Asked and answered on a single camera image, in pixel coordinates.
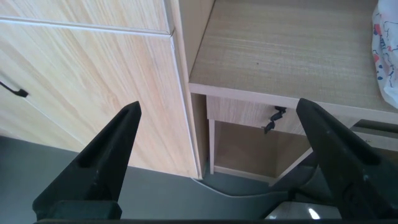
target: floor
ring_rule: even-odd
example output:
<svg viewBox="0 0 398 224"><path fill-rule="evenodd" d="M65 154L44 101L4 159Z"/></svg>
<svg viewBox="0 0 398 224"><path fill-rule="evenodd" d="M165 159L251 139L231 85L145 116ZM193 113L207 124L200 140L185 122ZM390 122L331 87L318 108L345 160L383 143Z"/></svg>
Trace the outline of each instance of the floor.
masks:
<svg viewBox="0 0 398 224"><path fill-rule="evenodd" d="M0 137L0 223L33 223L33 200L75 156L75 152ZM226 197L186 177L128 167L119 199L122 218L255 220L286 200L291 187L306 183L304 188L311 192L329 194L323 190L322 173L305 163L273 187L209 173L203 183L229 195L267 194Z"/></svg>

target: wooden panel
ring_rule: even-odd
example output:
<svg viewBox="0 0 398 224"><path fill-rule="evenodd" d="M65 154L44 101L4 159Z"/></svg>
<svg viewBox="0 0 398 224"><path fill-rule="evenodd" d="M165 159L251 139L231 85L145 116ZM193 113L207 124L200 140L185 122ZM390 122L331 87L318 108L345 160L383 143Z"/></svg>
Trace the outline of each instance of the wooden panel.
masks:
<svg viewBox="0 0 398 224"><path fill-rule="evenodd" d="M388 133L385 131L358 127L352 127L351 129L372 147L398 152L397 133Z"/></svg>
<svg viewBox="0 0 398 224"><path fill-rule="evenodd" d="M216 167L224 167L237 170L240 176L241 172L245 172L276 178L286 163L290 162L286 152L297 151L297 155L300 156L299 152L304 152L310 147L305 136L278 131L270 131L264 135L259 128L220 124L220 140L215 156L216 171Z"/></svg>
<svg viewBox="0 0 398 224"><path fill-rule="evenodd" d="M28 101L2 86L0 86L0 104L2 136L75 152L80 152L85 147Z"/></svg>
<svg viewBox="0 0 398 224"><path fill-rule="evenodd" d="M188 80L213 6L213 0L171 0L170 6L175 24L172 37L175 58L182 81L183 97L187 109L192 144L195 149L199 178L202 178L209 153L206 96L191 94L188 88Z"/></svg>
<svg viewBox="0 0 398 224"><path fill-rule="evenodd" d="M33 24L0 30L1 70L80 142L139 100L129 165L198 177L169 38Z"/></svg>
<svg viewBox="0 0 398 224"><path fill-rule="evenodd" d="M306 98L333 114L398 124L364 47L376 3L216 1L190 89L288 108Z"/></svg>
<svg viewBox="0 0 398 224"><path fill-rule="evenodd" d="M210 174L214 174L215 156L220 143L221 122L209 120L209 144L210 144Z"/></svg>
<svg viewBox="0 0 398 224"><path fill-rule="evenodd" d="M0 16L170 31L164 0L3 0Z"/></svg>
<svg viewBox="0 0 398 224"><path fill-rule="evenodd" d="M269 118L276 112L271 105L207 96L207 117L216 121L261 128L269 123ZM356 118L335 117L348 127L358 122ZM275 131L305 135L296 111L289 108L283 118L275 122Z"/></svg>

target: white plastic bag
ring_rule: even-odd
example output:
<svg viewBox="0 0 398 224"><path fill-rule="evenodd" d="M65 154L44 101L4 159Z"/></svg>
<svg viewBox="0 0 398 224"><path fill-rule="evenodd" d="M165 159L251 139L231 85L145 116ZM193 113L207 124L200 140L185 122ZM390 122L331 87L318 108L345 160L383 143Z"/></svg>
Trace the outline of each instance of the white plastic bag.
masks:
<svg viewBox="0 0 398 224"><path fill-rule="evenodd" d="M398 0L379 0L373 12L372 52L381 95L398 109Z"/></svg>

